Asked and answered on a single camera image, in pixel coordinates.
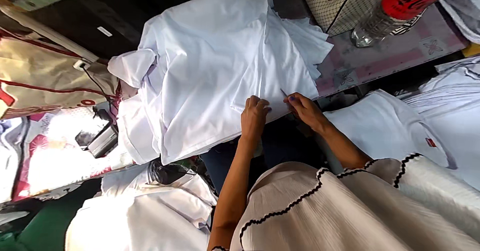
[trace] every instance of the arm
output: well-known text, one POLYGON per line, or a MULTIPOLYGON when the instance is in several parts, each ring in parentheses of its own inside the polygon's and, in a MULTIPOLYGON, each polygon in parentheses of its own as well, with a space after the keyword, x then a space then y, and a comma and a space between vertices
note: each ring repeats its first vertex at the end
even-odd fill
POLYGON ((253 95, 247 99, 241 115, 242 135, 218 197, 207 250, 215 246, 230 248, 233 232, 246 208, 250 160, 254 156, 267 113, 270 111, 266 105, 268 101, 253 95))
POLYGON ((296 92, 284 102, 298 118, 325 139, 344 168, 362 168, 371 160, 325 117, 312 100, 296 92))

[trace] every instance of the clothing tag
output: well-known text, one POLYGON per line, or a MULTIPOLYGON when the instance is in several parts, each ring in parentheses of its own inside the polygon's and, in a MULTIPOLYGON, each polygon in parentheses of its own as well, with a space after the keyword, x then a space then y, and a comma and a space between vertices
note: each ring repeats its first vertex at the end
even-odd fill
POLYGON ((107 31, 104 27, 100 26, 97 28, 97 30, 101 31, 103 34, 105 34, 108 37, 112 37, 113 34, 111 34, 109 31, 107 31))
POLYGON ((436 147, 437 147, 437 145, 435 145, 435 142, 434 142, 433 139, 426 137, 425 140, 427 141, 427 144, 428 144, 430 147, 433 147, 433 148, 436 148, 436 147))

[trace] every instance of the black zigzag trim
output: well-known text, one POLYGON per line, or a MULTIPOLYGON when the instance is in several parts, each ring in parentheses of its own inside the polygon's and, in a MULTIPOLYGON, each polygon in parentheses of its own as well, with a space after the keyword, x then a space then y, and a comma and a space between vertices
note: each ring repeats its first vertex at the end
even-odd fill
POLYGON ((214 246, 211 251, 215 251, 215 249, 219 249, 219 250, 222 250, 222 251, 229 251, 228 249, 225 249, 225 247, 223 247, 223 246, 214 246))
POLYGON ((261 223, 265 222, 265 220, 267 220, 267 219, 270 218, 270 217, 285 214, 285 213, 287 213, 288 211, 290 211, 290 209, 292 209, 293 206, 299 204, 304 198, 309 197, 310 195, 313 195, 313 194, 314 194, 316 191, 318 191, 318 189, 320 189, 320 187, 322 186, 322 182, 320 181, 320 177, 321 177, 325 172, 327 172, 327 171, 328 171, 328 169, 322 168, 322 169, 318 172, 318 174, 317 174, 317 180, 318 180, 317 186, 315 186, 315 188, 313 188, 313 189, 310 190, 309 192, 301 195, 296 201, 290 203, 290 205, 289 205, 288 207, 286 207, 284 210, 271 212, 271 213, 265 215, 264 217, 262 217, 262 218, 259 219, 259 220, 251 219, 250 221, 248 221, 247 223, 245 223, 245 224, 243 225, 243 227, 241 228, 241 231, 240 231, 240 245, 241 245, 242 249, 243 249, 243 242, 242 242, 243 233, 245 232, 245 230, 247 230, 247 228, 248 228, 250 225, 252 225, 252 224, 261 224, 261 223))
POLYGON ((405 167, 407 165, 407 162, 410 161, 411 159, 415 158, 415 157, 418 157, 418 156, 423 156, 423 155, 416 152, 416 153, 413 153, 413 154, 405 157, 405 159, 402 160, 402 170, 396 176, 395 181, 393 182, 393 187, 395 187, 395 188, 399 187, 400 178, 405 174, 405 167))
POLYGON ((348 170, 346 170, 344 173, 338 174, 336 177, 339 178, 339 179, 341 179, 341 178, 343 178, 343 177, 345 177, 345 176, 348 176, 348 175, 351 175, 351 174, 355 174, 355 173, 357 173, 357 172, 368 172, 368 171, 364 170, 363 168, 357 168, 357 169, 353 169, 353 170, 352 170, 352 169, 348 169, 348 170))
POLYGON ((375 159, 375 160, 370 160, 369 162, 367 162, 365 164, 365 166, 363 167, 363 169, 367 169, 369 166, 373 165, 375 162, 377 162, 379 159, 375 159))

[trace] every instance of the green fabric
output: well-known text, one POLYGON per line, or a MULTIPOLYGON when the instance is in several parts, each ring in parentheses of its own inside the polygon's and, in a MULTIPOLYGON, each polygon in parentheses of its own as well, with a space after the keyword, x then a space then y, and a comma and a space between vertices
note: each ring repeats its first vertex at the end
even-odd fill
POLYGON ((99 186, 99 180, 89 180, 60 199, 46 201, 45 206, 16 238, 16 241, 14 237, 6 241, 5 246, 8 247, 5 250, 63 251, 65 233, 70 222, 84 201, 92 198, 99 191, 99 186))

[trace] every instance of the jeans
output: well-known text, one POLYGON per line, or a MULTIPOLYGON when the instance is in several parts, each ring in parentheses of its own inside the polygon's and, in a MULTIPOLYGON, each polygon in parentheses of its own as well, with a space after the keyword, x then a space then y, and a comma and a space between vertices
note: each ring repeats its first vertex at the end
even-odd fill
MULTIPOLYGON (((218 144, 200 155, 218 194, 235 156, 238 139, 218 144)), ((250 162, 249 189, 263 172, 283 162, 303 162, 315 168, 326 166, 325 157, 315 141, 304 137, 295 124, 284 117, 265 125, 261 143, 263 156, 250 162)))

